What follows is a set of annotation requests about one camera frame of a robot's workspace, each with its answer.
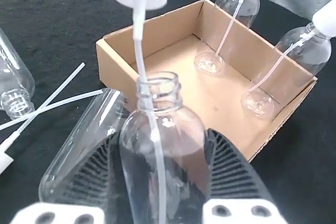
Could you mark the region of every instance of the black cloth surface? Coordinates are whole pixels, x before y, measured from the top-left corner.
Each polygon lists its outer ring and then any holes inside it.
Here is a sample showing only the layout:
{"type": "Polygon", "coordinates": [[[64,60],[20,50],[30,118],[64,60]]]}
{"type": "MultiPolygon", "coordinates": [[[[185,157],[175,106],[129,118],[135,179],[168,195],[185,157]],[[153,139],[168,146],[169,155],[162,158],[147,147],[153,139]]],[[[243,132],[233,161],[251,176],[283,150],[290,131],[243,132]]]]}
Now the black cloth surface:
{"type": "MultiPolygon", "coordinates": [[[[148,17],[194,1],[169,0],[148,17]]],[[[131,10],[115,0],[0,0],[0,6],[0,27],[35,78],[36,107],[82,61],[86,67],[57,100],[101,88],[95,42],[132,22],[131,10]]],[[[261,0],[253,30],[275,44],[290,29],[307,23],[261,0]]],[[[336,222],[335,56],[318,75],[318,84],[304,103],[252,162],[292,224],[336,222]]],[[[8,150],[15,161],[0,176],[0,223],[9,223],[19,209],[38,201],[42,175],[88,103],[89,99],[82,100],[38,116],[8,150]]],[[[0,123],[8,120],[1,112],[0,123]]],[[[14,129],[1,131],[0,139],[14,129]]]]}

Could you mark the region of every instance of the cardboard box wall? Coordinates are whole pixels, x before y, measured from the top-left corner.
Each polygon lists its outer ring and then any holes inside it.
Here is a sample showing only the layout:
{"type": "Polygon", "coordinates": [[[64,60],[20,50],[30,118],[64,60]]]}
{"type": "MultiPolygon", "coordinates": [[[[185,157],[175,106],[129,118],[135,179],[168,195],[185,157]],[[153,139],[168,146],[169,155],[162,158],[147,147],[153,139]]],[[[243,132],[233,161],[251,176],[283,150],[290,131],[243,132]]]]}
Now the cardboard box wall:
{"type": "MultiPolygon", "coordinates": [[[[291,87],[295,96],[273,121],[266,122],[247,115],[240,99],[250,87],[250,80],[278,59],[280,54],[258,34],[235,22],[226,41],[233,46],[230,47],[232,57],[225,68],[225,77],[215,78],[199,73],[193,63],[199,50],[199,38],[209,32],[210,23],[227,27],[229,20],[230,16],[225,12],[214,14],[213,3],[209,0],[149,19],[145,22],[143,55],[147,71],[177,73],[184,105],[196,112],[207,128],[221,132],[248,160],[252,160],[301,104],[317,79],[311,77],[299,87],[291,87]]],[[[107,87],[122,91],[135,108],[139,75],[132,33],[132,27],[127,27],[104,36],[97,42],[97,57],[100,80],[107,87]]],[[[212,37],[207,44],[217,49],[223,34],[212,37]]],[[[275,76],[281,76],[280,82],[307,80],[309,75],[289,58],[283,60],[276,71],[275,76]]],[[[265,86],[273,87],[278,81],[271,79],[265,86]]]]}

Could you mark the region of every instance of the transparent bottle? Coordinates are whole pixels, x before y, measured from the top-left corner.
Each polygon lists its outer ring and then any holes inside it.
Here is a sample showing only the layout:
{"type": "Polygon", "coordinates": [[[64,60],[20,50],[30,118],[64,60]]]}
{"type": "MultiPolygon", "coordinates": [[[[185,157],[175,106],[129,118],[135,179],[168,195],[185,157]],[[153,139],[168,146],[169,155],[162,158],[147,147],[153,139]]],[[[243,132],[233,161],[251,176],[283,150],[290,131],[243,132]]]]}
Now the transparent bottle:
{"type": "Polygon", "coordinates": [[[241,103],[243,108],[252,112],[258,118],[272,120],[284,106],[294,99],[321,69],[331,56],[330,39],[336,36],[336,0],[317,11],[306,27],[298,27],[287,32],[276,44],[275,49],[284,53],[290,47],[287,56],[300,65],[303,71],[291,72],[280,67],[271,72],[275,62],[269,64],[256,76],[253,84],[259,83],[266,76],[268,79],[262,85],[255,85],[246,92],[241,103]],[[298,41],[312,34],[303,45],[298,41]]]}
{"type": "MultiPolygon", "coordinates": [[[[215,7],[233,16],[239,0],[216,0],[215,7]]],[[[236,19],[250,28],[260,9],[260,0],[244,0],[236,19]]]]}
{"type": "Polygon", "coordinates": [[[34,78],[1,29],[0,56],[0,110],[16,119],[34,111],[34,78]]]}
{"type": "Polygon", "coordinates": [[[260,0],[216,0],[212,11],[213,18],[209,19],[209,24],[207,24],[207,27],[211,28],[208,28],[208,33],[201,38],[197,48],[194,60],[196,69],[209,75],[221,75],[225,62],[230,56],[230,45],[225,44],[225,41],[234,20],[238,20],[250,28],[258,15],[259,9],[260,0]],[[218,16],[220,10],[225,11],[232,17],[230,23],[226,23],[225,27],[214,21],[218,20],[215,17],[218,16]]]}
{"type": "Polygon", "coordinates": [[[119,193],[114,183],[122,179],[114,172],[119,160],[115,152],[125,118],[120,91],[103,89],[92,99],[43,175],[40,201],[100,207],[113,220],[119,193]]]}
{"type": "Polygon", "coordinates": [[[145,99],[151,99],[160,133],[165,182],[166,222],[201,223],[209,170],[204,153],[207,133],[199,117],[182,103],[181,84],[172,72],[138,80],[138,109],[120,134],[120,157],[134,224],[159,223],[158,160],[145,99]],[[150,90],[151,96],[145,95],[150,90]]]}

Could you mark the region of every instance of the bottle bottom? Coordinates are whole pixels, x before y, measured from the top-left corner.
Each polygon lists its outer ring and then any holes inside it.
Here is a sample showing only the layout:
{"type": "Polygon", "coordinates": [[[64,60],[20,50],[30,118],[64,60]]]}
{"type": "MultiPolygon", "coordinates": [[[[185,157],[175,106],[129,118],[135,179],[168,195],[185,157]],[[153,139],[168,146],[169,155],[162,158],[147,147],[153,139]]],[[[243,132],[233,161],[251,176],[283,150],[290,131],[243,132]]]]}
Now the bottle bottom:
{"type": "Polygon", "coordinates": [[[262,120],[273,118],[275,103],[274,99],[260,88],[246,92],[241,98],[243,108],[262,120]]]}
{"type": "Polygon", "coordinates": [[[35,110],[25,90],[15,89],[1,95],[1,106],[10,119],[14,120],[35,110]]]}
{"type": "Polygon", "coordinates": [[[197,70],[209,74],[219,75],[224,72],[224,60],[214,52],[203,52],[195,57],[194,65],[197,70]]]}

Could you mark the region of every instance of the white plastic tube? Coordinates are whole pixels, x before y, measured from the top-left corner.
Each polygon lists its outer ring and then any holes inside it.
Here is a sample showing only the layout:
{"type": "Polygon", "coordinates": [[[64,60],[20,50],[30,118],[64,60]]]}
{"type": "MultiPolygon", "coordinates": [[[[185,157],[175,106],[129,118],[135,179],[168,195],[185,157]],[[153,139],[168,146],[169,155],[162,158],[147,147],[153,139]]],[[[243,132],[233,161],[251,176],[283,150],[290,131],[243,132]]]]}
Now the white plastic tube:
{"type": "Polygon", "coordinates": [[[229,25],[228,25],[228,27],[227,27],[225,33],[224,33],[224,36],[223,36],[223,38],[222,38],[222,41],[220,42],[219,47],[218,47],[218,49],[217,49],[217,51],[216,51],[216,54],[215,54],[216,57],[219,57],[219,52],[221,51],[221,49],[222,49],[222,47],[223,47],[223,45],[224,45],[224,43],[225,43],[225,41],[226,41],[226,38],[227,38],[227,36],[228,36],[229,33],[230,33],[230,30],[231,30],[231,28],[232,28],[232,25],[233,25],[234,22],[235,22],[235,19],[236,19],[238,13],[239,13],[239,10],[240,10],[240,8],[241,8],[243,2],[244,2],[244,0],[238,0],[238,5],[237,5],[237,7],[236,7],[236,9],[235,9],[235,12],[233,13],[233,16],[232,16],[232,18],[231,18],[231,20],[230,20],[230,23],[229,23],[229,25]]]}
{"type": "MultiPolygon", "coordinates": [[[[135,59],[136,65],[138,67],[139,79],[143,83],[147,83],[146,70],[143,60],[142,53],[142,34],[143,34],[143,24],[145,21],[146,13],[146,0],[134,0],[133,7],[133,40],[135,49],[135,59]]],[[[159,180],[159,224],[166,223],[166,178],[165,178],[165,168],[164,168],[164,156],[162,150],[162,144],[160,140],[160,131],[158,123],[155,119],[154,106],[151,100],[151,92],[148,86],[144,87],[145,95],[148,99],[144,99],[144,104],[147,108],[147,117],[149,119],[149,124],[151,128],[151,141],[154,143],[154,152],[156,158],[156,166],[158,171],[159,180]]]]}
{"type": "MultiPolygon", "coordinates": [[[[51,101],[74,79],[74,77],[85,67],[82,62],[72,74],[41,104],[39,109],[46,107],[51,101]]],[[[13,142],[21,135],[22,131],[35,119],[36,116],[30,117],[24,122],[16,131],[14,131],[8,138],[0,144],[0,151],[5,152],[13,144],[13,142]]]]}
{"type": "Polygon", "coordinates": [[[78,100],[82,100],[82,99],[85,99],[85,98],[88,98],[88,97],[94,97],[95,95],[99,95],[99,94],[102,94],[103,91],[100,89],[100,90],[96,90],[96,91],[91,91],[91,92],[88,92],[88,93],[85,93],[85,94],[79,94],[79,95],[76,95],[74,97],[71,97],[71,98],[67,98],[67,99],[64,99],[64,100],[61,100],[59,102],[55,102],[51,105],[48,105],[42,109],[38,109],[32,113],[29,113],[29,114],[26,114],[26,115],[23,115],[21,116],[20,118],[17,118],[15,120],[12,120],[12,121],[9,121],[7,123],[4,123],[4,124],[1,124],[0,125],[0,131],[8,128],[8,127],[11,127],[17,123],[20,123],[20,122],[23,122],[24,120],[27,120],[29,118],[32,118],[32,117],[35,117],[43,112],[46,112],[48,110],[52,110],[54,108],[57,108],[57,107],[60,107],[62,105],[65,105],[65,104],[68,104],[70,102],[76,102],[78,100]]]}
{"type": "Polygon", "coordinates": [[[262,84],[264,84],[264,82],[267,81],[267,79],[272,75],[275,69],[280,65],[280,63],[286,57],[286,55],[289,54],[295,48],[302,47],[304,43],[306,43],[308,40],[310,40],[315,35],[315,32],[316,31],[313,30],[308,34],[305,34],[303,38],[301,38],[298,42],[294,43],[285,52],[283,52],[281,56],[279,57],[279,59],[274,63],[273,67],[268,71],[268,73],[257,84],[255,84],[252,88],[250,88],[248,92],[252,92],[256,90],[257,88],[259,88],[262,84]]]}

